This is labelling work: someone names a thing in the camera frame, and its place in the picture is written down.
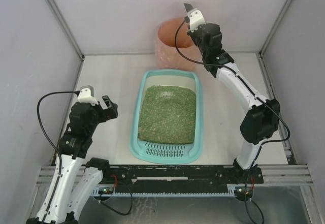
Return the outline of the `black litter scoop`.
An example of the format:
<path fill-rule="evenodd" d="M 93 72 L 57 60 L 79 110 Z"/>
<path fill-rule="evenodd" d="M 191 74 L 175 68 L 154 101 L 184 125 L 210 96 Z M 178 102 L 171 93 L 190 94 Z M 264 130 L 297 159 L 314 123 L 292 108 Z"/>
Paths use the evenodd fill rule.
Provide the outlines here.
<path fill-rule="evenodd" d="M 185 7 L 187 13 L 194 9 L 194 7 L 188 3 L 184 3 L 184 7 Z"/>

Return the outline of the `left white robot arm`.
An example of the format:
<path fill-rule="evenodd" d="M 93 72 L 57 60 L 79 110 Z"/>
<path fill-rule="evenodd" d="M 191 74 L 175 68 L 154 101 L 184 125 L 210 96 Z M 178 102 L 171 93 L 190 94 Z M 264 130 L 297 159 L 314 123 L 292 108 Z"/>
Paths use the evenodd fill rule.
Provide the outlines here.
<path fill-rule="evenodd" d="M 82 179 L 75 183 L 95 129 L 100 123 L 118 117 L 117 104 L 107 95 L 102 99 L 106 109 L 93 97 L 78 98 L 72 106 L 70 122 L 55 149 L 57 160 L 49 190 L 42 207 L 27 223 L 78 223 L 91 192 L 109 175 L 109 161 L 93 157 L 87 162 Z"/>

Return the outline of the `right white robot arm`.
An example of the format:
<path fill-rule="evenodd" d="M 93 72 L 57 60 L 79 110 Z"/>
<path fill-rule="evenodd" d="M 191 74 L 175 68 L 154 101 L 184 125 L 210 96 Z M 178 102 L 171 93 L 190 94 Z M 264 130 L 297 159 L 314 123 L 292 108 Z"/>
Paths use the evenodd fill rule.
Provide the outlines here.
<path fill-rule="evenodd" d="M 223 174 L 234 183 L 243 183 L 250 178 L 263 144 L 278 130 L 279 102 L 260 94 L 244 78 L 234 59 L 222 48 L 219 25 L 200 24 L 187 34 L 199 48 L 205 69 L 235 95 L 246 114 L 240 125 L 244 139 L 241 151 Z"/>

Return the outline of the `green cat litter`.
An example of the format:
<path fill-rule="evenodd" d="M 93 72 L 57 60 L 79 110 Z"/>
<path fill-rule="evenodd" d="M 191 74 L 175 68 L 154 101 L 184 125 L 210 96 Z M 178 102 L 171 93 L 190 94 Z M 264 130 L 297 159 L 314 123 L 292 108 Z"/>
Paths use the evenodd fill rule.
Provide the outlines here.
<path fill-rule="evenodd" d="M 145 91 L 138 138 L 159 144 L 192 144 L 196 127 L 196 93 L 179 86 L 154 85 Z"/>

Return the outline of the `teal plastic litter box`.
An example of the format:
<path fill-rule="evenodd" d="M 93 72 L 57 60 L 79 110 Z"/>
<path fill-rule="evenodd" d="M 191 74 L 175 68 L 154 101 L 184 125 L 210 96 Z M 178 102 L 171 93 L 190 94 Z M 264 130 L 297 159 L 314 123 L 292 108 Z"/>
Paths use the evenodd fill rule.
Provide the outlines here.
<path fill-rule="evenodd" d="M 196 94 L 196 126 L 194 142 L 191 144 L 159 144 L 140 140 L 139 118 L 145 92 L 152 86 L 178 86 L 192 90 Z M 148 70 L 139 87 L 133 124 L 129 140 L 132 154 L 143 161 L 163 164 L 180 165 L 196 161 L 203 150 L 204 140 L 204 105 L 203 88 L 194 72 L 182 70 Z"/>

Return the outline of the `pink lined trash bin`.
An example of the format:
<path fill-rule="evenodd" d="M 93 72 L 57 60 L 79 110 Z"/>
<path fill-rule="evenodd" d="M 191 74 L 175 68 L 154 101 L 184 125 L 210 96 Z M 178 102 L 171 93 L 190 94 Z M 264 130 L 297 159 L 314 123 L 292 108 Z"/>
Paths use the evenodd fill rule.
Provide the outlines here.
<path fill-rule="evenodd" d="M 195 71 L 197 64 L 183 58 L 178 50 L 186 57 L 200 61 L 201 54 L 190 36 L 183 18 L 173 18 L 165 21 L 157 30 L 155 41 L 156 63 L 159 69 L 177 69 Z"/>

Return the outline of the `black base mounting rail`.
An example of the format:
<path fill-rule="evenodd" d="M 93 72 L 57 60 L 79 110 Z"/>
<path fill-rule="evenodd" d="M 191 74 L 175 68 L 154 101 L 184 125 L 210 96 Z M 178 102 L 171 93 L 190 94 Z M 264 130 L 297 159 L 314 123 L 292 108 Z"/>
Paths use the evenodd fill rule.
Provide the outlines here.
<path fill-rule="evenodd" d="M 111 165 L 100 185 L 140 193 L 224 193 L 229 185 L 263 184 L 261 168 L 237 170 L 222 165 Z"/>

